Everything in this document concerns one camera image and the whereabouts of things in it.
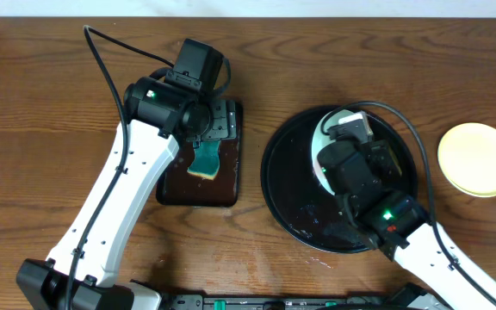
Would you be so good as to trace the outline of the green yellow sponge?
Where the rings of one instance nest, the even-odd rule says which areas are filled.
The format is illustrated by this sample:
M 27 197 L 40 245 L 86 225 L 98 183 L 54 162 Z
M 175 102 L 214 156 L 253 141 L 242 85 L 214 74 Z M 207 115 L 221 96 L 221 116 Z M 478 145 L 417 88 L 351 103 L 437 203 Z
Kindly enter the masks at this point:
M 194 149 L 194 159 L 187 172 L 195 177 L 214 180 L 220 169 L 220 141 L 203 141 Z

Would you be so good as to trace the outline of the yellow plate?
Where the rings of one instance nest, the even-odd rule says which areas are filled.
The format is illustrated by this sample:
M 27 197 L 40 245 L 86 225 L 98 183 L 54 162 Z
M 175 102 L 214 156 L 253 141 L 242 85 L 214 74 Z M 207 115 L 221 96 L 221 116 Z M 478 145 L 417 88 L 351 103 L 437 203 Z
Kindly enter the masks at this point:
M 496 196 L 496 128 L 477 122 L 452 127 L 439 140 L 437 161 L 445 178 L 461 192 Z

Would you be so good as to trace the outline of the mint plate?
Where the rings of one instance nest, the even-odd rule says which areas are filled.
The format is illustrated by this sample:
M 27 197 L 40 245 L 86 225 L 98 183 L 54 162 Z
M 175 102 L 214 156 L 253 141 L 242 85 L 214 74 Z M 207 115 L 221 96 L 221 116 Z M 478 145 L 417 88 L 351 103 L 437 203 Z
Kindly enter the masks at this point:
M 319 121 L 317 127 L 315 128 L 313 132 L 313 137 L 311 140 L 311 164 L 313 167 L 313 173 L 317 177 L 318 182 L 320 186 L 328 192 L 330 195 L 334 195 L 335 192 L 332 190 L 330 184 L 328 183 L 325 173 L 322 171 L 322 167 L 319 164 L 319 161 L 317 159 L 318 153 L 325 148 L 326 146 L 330 145 L 333 140 L 328 136 L 323 134 L 324 129 L 322 126 L 325 126 L 325 129 L 328 129 L 329 127 L 333 126 L 334 123 L 342 116 L 344 115 L 349 115 L 351 112 L 349 110 L 340 110 L 340 111 L 331 111 Z

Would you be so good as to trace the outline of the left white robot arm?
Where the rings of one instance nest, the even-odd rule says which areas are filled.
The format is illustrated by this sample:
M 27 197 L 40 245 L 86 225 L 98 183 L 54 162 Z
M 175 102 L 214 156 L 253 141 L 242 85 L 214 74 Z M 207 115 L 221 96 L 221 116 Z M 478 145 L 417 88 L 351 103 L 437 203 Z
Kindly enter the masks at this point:
M 45 260 L 27 259 L 16 283 L 34 309 L 157 309 L 146 285 L 117 282 L 130 234 L 183 142 L 235 136 L 221 99 L 227 86 L 180 74 L 142 77 L 120 106 L 108 159 L 76 219 Z

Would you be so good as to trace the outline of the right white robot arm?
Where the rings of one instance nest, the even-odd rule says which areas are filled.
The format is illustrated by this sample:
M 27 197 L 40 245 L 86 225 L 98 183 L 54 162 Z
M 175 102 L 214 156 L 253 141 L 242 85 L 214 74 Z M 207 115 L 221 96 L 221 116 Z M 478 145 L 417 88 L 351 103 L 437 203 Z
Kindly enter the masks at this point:
M 413 273 L 450 307 L 496 309 L 496 281 L 398 187 L 404 172 L 385 140 L 318 137 L 311 156 L 349 234 Z

